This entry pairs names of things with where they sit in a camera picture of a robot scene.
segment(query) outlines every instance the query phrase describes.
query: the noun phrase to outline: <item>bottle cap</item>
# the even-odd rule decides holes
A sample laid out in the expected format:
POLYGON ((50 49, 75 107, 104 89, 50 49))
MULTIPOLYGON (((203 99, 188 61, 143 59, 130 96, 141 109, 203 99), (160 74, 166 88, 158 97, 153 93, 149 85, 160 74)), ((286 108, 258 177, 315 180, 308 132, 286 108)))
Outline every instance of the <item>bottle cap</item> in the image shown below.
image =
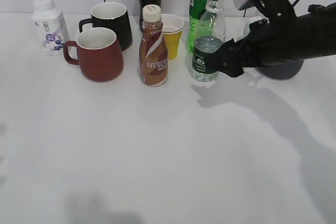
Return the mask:
POLYGON ((34 9, 39 12, 55 9, 54 0, 34 0, 34 9))
POLYGON ((161 20, 161 8, 158 5, 146 5, 142 10, 143 19, 147 22, 161 20))

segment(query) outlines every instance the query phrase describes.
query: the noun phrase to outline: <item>mug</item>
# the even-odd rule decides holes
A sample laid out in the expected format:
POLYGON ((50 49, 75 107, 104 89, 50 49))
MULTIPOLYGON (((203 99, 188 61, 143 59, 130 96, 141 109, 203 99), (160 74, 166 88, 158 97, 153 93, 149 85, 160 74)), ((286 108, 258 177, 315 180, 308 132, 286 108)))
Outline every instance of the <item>mug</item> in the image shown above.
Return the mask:
POLYGON ((92 23, 92 27, 105 27, 117 34, 121 49, 124 51, 132 45, 132 30, 127 8, 116 2, 105 2, 94 6, 91 10, 91 18, 79 22, 79 31, 83 31, 83 25, 92 23))
POLYGON ((115 79, 124 66, 117 35, 103 27, 90 28, 82 32, 76 41, 66 42, 64 58, 69 64, 79 65, 85 77, 97 82, 115 79), (78 60, 69 56, 69 47, 77 48, 78 60))

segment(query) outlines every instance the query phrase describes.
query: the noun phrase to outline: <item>round base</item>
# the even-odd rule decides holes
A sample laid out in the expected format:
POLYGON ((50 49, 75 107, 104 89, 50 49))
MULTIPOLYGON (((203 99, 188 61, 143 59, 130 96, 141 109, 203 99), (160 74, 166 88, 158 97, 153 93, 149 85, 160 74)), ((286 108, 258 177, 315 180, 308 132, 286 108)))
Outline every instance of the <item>round base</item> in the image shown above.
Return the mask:
POLYGON ((288 61, 284 64, 256 68, 256 70, 272 80, 286 81, 292 79, 300 72, 303 63, 304 60, 288 61))

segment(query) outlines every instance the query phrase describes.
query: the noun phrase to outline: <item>yellow paper cup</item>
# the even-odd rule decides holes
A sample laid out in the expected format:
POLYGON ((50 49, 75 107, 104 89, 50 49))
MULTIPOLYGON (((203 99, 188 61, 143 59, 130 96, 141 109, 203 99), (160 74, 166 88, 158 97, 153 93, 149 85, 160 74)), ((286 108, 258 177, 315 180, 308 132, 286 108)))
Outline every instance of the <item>yellow paper cup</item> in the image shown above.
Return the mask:
POLYGON ((169 60, 173 60, 178 54, 184 20, 173 14, 162 14, 162 23, 163 36, 169 52, 169 60))

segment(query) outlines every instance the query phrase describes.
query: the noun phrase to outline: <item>red mug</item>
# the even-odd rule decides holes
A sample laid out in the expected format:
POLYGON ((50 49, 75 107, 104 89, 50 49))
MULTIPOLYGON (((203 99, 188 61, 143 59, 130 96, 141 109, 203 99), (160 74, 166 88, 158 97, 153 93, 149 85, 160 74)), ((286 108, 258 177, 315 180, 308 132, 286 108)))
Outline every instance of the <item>red mug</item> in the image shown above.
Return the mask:
POLYGON ((106 82, 118 77, 124 66, 121 47, 114 31, 91 28, 82 32, 76 41, 64 46, 64 58, 71 65, 79 65, 85 77, 106 82), (69 56, 69 47, 77 48, 78 60, 69 56))

